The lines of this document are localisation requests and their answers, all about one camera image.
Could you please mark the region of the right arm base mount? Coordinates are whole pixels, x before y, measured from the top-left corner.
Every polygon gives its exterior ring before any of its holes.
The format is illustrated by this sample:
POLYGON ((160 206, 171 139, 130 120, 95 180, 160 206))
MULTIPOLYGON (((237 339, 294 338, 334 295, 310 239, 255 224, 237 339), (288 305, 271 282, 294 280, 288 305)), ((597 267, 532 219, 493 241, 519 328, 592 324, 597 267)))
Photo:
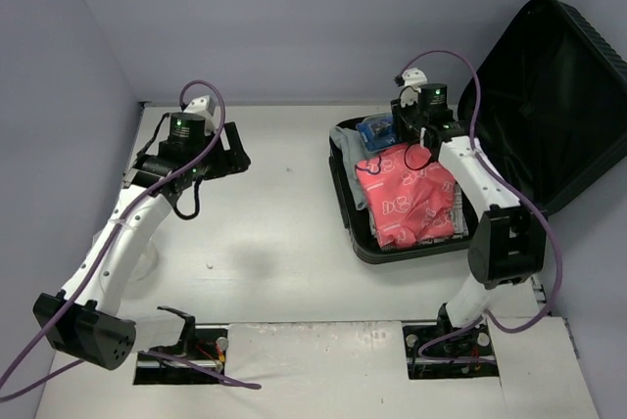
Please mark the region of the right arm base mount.
POLYGON ((403 324, 403 340, 410 380, 461 380, 500 376, 489 328, 485 322, 465 334, 419 349, 444 335, 436 324, 403 324))

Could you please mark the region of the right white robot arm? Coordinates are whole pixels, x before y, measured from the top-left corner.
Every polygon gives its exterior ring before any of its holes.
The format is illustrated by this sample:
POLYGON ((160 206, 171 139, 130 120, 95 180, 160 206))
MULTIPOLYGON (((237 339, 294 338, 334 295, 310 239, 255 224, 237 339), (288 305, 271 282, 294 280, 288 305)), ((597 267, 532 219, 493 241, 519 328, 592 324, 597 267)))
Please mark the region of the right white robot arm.
POLYGON ((538 217, 500 182, 501 176, 470 136, 467 120, 455 119, 447 85, 430 83, 416 68, 395 77, 399 98, 391 102, 399 138, 417 141, 457 182, 474 210, 476 228, 467 251, 470 275, 440 310, 436 346, 455 352, 469 338, 465 325, 481 316, 504 286, 526 282, 544 265, 544 228, 538 217))

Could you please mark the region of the pink patterned garment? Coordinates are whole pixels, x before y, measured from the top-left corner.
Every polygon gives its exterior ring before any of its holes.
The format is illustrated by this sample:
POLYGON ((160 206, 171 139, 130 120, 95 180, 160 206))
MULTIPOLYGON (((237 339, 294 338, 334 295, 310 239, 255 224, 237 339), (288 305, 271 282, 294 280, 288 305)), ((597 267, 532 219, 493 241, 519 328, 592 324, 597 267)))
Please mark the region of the pink patterned garment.
POLYGON ((357 163, 355 172, 379 247, 406 249, 454 235, 456 181, 426 148, 396 145, 357 163))

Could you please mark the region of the grey garment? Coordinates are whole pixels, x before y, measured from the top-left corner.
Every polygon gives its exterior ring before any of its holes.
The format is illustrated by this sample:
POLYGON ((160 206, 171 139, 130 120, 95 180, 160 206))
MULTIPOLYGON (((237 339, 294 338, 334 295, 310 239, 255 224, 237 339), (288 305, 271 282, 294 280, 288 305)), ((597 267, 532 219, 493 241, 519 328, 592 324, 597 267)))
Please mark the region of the grey garment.
POLYGON ((342 163, 347 175, 354 204, 357 210, 365 210, 367 201, 362 185, 356 174, 355 166, 374 157, 362 141, 361 135, 354 129, 334 126, 329 130, 329 137, 342 153, 342 163))

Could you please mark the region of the blue card packet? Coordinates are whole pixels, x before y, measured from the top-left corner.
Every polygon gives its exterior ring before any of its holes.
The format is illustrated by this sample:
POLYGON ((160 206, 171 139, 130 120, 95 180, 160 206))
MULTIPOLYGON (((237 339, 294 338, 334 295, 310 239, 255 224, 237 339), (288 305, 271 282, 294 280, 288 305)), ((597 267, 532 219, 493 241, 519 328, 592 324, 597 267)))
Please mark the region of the blue card packet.
POLYGON ((366 149, 380 152, 399 143, 394 120, 391 114, 369 116, 356 125, 366 149))

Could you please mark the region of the black hard-shell suitcase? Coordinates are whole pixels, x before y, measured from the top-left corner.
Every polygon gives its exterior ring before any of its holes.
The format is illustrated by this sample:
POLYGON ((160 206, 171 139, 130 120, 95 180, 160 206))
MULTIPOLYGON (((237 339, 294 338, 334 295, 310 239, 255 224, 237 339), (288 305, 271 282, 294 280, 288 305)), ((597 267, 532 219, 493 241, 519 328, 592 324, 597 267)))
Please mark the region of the black hard-shell suitcase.
POLYGON ((490 162, 545 215, 568 206, 626 156, 626 63, 559 0, 516 14, 458 101, 480 110, 490 162))

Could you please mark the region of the clear plastic packet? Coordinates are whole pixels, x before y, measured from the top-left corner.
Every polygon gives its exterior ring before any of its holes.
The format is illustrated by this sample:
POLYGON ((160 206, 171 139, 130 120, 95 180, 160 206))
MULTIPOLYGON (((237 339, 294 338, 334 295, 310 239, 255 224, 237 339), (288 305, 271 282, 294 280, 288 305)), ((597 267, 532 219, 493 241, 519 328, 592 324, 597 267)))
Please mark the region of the clear plastic packet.
POLYGON ((150 240, 143 250, 143 253, 136 262, 131 272, 129 282, 137 283, 147 278, 158 266, 159 254, 152 240, 150 240))

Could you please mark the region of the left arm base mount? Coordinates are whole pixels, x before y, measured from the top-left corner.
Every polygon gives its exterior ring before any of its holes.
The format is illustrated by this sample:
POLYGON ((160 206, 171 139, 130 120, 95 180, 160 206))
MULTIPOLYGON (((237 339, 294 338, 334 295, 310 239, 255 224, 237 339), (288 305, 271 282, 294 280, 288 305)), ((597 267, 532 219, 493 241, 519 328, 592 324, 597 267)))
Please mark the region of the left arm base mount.
POLYGON ((134 367, 134 386, 207 386, 218 385, 220 380, 192 369, 180 359, 189 360, 207 370, 225 373, 228 349, 227 325, 197 325, 195 340, 184 353, 176 353, 175 347, 154 348, 172 355, 175 360, 138 353, 134 367))

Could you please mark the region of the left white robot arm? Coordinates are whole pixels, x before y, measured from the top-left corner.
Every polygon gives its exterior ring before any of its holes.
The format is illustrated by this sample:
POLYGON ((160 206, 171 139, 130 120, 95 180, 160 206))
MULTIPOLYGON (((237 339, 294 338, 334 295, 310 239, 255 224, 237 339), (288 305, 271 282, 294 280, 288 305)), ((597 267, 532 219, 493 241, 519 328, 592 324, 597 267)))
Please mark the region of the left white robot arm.
POLYGON ((209 95, 164 116, 168 137, 156 154, 142 148, 122 179, 112 215, 83 263, 55 295, 42 294, 33 314, 50 347, 107 370, 135 352, 163 350, 181 360, 196 347, 194 316, 165 305, 131 319, 122 295, 166 217, 187 189, 244 172, 251 164, 237 128, 209 95))

